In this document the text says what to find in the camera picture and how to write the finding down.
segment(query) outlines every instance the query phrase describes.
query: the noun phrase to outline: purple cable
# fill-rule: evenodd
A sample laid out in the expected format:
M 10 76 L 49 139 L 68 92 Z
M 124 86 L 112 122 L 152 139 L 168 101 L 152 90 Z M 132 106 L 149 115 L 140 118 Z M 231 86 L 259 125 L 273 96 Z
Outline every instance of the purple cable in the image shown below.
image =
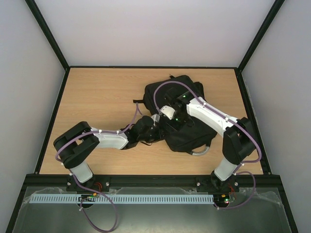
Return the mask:
M 160 113 L 160 109 L 159 109 L 158 105 L 156 104 L 156 93 L 158 92 L 158 90 L 159 90 L 162 86 L 164 86 L 164 85 L 166 85 L 166 84 L 169 84 L 169 83 L 176 83 L 176 84 L 179 84 L 179 85 L 184 86 L 186 89 L 188 89 L 188 90 L 191 92 L 191 94 L 198 100 L 198 102 L 199 102 L 201 105 L 203 105 L 204 107 L 206 107 L 207 109 L 209 109 L 210 111 L 212 111 L 213 113 L 215 113 L 216 115 L 220 116 L 221 118 L 223 118 L 223 119 L 226 118 L 226 116 L 224 116 L 223 114 L 219 113 L 217 110 L 215 110 L 215 109 L 213 109 L 213 108 L 210 108 L 210 107 L 207 106 L 207 105 L 204 105 L 203 102 L 202 102 L 202 101 L 198 98 L 198 96 L 194 93 L 194 91 L 192 91 L 192 90 L 190 89 L 190 87 L 188 87 L 188 86 L 185 85 L 184 83 L 181 83 L 181 82 L 178 82 L 178 81 L 167 81 L 167 82 L 165 82 L 165 83 L 162 83 L 162 84 L 161 84 L 160 86 L 158 86 L 157 89 L 155 90 L 155 92 L 154 92 L 154 103 L 155 103 L 155 107 L 156 107 L 156 109 L 158 110 L 159 113 Z M 240 126 L 239 124 L 237 124 L 236 122 L 234 122 L 234 121 L 231 120 L 231 119 L 229 119 L 228 121 L 229 121 L 231 124 L 233 124 L 234 126 L 236 126 L 239 130 L 241 130 L 241 131 L 252 141 L 252 143 L 254 143 L 254 145 L 255 145 L 255 147 L 256 147 L 256 149 L 257 149 L 257 152 L 258 152 L 258 159 L 256 159 L 256 160 L 250 160 L 250 161 L 246 160 L 246 161 L 242 161 L 242 163 L 256 163 L 256 162 L 260 161 L 260 160 L 261 160 L 261 149 L 260 149 L 258 143 L 255 141 L 255 139 L 254 139 L 245 129 L 243 129 L 242 126 Z M 232 173 L 235 173 L 235 172 L 242 166 L 242 163 L 239 164 L 239 165 L 236 167 L 236 169 L 235 169 Z
M 251 193 L 251 195 L 248 197 L 248 199 L 246 199 L 246 201 L 244 201 L 243 203 L 241 204 L 238 204 L 238 205 L 235 205 L 235 206 L 229 206 L 229 207 L 218 207 L 216 204 L 214 204 L 215 207 L 217 207 L 217 210 L 230 210 L 230 209 L 236 209 L 236 208 L 239 208 L 243 205 L 245 205 L 246 203 L 248 203 L 251 198 L 253 197 L 253 195 L 255 194 L 255 190 L 256 190 L 256 180 L 255 180 L 255 177 L 252 173 L 250 173 L 249 171 L 241 171 L 241 172 L 238 172 L 237 175 L 240 175 L 240 174 L 243 174 L 243 173 L 248 173 L 252 176 L 253 178 L 253 182 L 254 182 L 254 185 L 253 185 L 253 191 Z
M 135 119 L 137 117 L 138 111 L 139 111 L 138 103 L 136 103 L 136 110 L 135 110 L 134 117 L 133 117 L 131 123 L 124 130 L 122 130 L 120 133 L 124 133 L 125 131 L 127 131 L 134 124 L 134 121 L 135 121 Z
M 72 175 L 72 176 L 73 176 L 73 178 L 74 178 L 74 181 L 77 183 L 77 185 L 78 185 L 80 188 L 104 196 L 104 197 L 112 204 L 112 206 L 113 206 L 113 208 L 114 208 L 114 210 L 115 210 L 115 213 L 116 213 L 116 220 L 115 220 L 115 223 L 113 224 L 113 227 L 112 227 L 110 230 L 102 230 L 102 229 L 98 228 L 97 226 L 95 226 L 94 223 L 89 219 L 89 217 L 87 216 L 87 214 L 86 214 L 84 208 L 82 207 L 83 200 L 81 200 L 81 202 L 80 202 L 80 207 L 82 208 L 81 210 L 82 210 L 82 212 L 84 213 L 84 215 L 86 216 L 86 219 L 87 219 L 87 221 L 89 222 L 89 224 L 90 224 L 95 230 L 97 230 L 98 232 L 108 233 L 108 232 L 114 231 L 115 228 L 116 228 L 116 226 L 117 226 L 117 223 L 118 223 L 119 215 L 118 215 L 117 207 L 116 207 L 116 205 L 113 203 L 113 201 L 112 201 L 106 194 L 104 194 L 104 193 L 102 193 L 102 192 L 99 192 L 99 191 L 96 191 L 96 190 L 94 190 L 94 189 L 90 189 L 90 188 L 86 188 L 86 187 L 82 186 L 82 185 L 79 183 L 77 177 L 76 177 L 75 175 Z
M 136 107 L 137 107 L 137 109 L 138 109 L 139 114 L 143 116 L 144 114 L 140 111 L 139 106 L 138 106 L 138 103 L 136 103 Z

